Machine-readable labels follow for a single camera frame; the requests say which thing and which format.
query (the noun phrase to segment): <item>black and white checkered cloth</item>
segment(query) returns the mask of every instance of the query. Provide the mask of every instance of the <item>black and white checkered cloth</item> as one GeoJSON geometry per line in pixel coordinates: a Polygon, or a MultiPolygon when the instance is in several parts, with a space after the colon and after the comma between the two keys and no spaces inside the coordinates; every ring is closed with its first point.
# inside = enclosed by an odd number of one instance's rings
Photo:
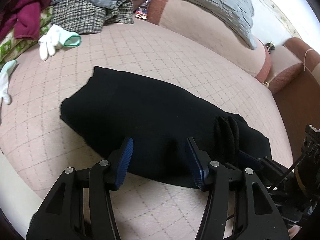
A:
{"type": "Polygon", "coordinates": [[[88,0],[63,0],[53,8],[52,23],[61,28],[83,33],[100,33],[103,25],[133,24],[131,0],[118,0],[115,8],[97,7],[88,0]]]}

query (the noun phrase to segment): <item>black cloth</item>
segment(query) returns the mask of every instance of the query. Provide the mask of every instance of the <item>black cloth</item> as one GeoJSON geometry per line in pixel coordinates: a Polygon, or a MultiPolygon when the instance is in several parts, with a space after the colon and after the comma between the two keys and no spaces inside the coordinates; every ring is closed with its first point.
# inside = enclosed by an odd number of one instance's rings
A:
{"type": "Polygon", "coordinates": [[[185,156],[187,137],[222,163],[234,161],[226,155],[238,149],[271,157],[268,138],[248,127],[239,114],[178,86],[97,66],[87,84],[63,101],[61,119],[104,158],[131,136],[134,150],[128,171],[178,186],[196,187],[185,156]],[[217,128],[217,122],[223,125],[217,128]]]}

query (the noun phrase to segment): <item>silver bolt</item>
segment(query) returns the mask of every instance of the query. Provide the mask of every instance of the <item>silver bolt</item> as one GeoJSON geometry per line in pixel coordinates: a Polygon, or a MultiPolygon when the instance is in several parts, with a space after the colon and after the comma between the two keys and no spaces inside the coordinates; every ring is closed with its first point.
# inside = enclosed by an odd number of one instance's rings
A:
{"type": "Polygon", "coordinates": [[[107,166],[109,162],[107,160],[102,160],[99,162],[100,166],[107,166]]]}
{"type": "Polygon", "coordinates": [[[210,165],[213,167],[218,167],[219,166],[219,162],[217,161],[210,161],[210,165]]]}
{"type": "Polygon", "coordinates": [[[245,172],[247,173],[247,174],[253,174],[253,169],[251,169],[251,168],[246,168],[245,169],[245,172]]]}
{"type": "Polygon", "coordinates": [[[66,168],[66,169],[64,170],[64,172],[65,172],[66,174],[70,174],[70,173],[73,172],[73,168],[72,168],[72,167],[68,167],[68,168],[66,168]]]}

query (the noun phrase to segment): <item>pink grid pattern fabric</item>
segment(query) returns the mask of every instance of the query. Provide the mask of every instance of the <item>pink grid pattern fabric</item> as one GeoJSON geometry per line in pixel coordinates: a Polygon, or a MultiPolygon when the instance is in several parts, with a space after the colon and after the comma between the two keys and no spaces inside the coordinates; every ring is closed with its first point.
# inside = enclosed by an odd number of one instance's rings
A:
{"type": "MultiPolygon", "coordinates": [[[[60,104],[79,90],[95,65],[129,71],[183,87],[225,111],[239,113],[270,140],[272,156],[292,164],[276,103],[255,78],[215,52],[162,27],[137,20],[83,35],[77,48],[47,61],[38,45],[18,58],[2,106],[0,148],[20,177],[42,198],[68,166],[91,167],[101,157],[60,120],[60,104]]],[[[126,239],[194,239],[207,194],[127,174],[112,192],[119,231],[126,239]]]]}

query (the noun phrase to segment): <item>green and white patterned fabric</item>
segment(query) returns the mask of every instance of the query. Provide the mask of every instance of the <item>green and white patterned fabric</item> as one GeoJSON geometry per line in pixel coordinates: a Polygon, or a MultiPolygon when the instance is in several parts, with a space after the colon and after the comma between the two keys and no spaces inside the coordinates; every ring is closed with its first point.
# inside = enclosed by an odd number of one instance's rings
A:
{"type": "MultiPolygon", "coordinates": [[[[51,27],[52,7],[47,7],[40,14],[40,36],[46,34],[51,27]]],[[[0,69],[3,65],[16,59],[28,48],[37,43],[32,40],[15,39],[13,36],[14,29],[11,29],[7,36],[0,43],[0,69]]]]}

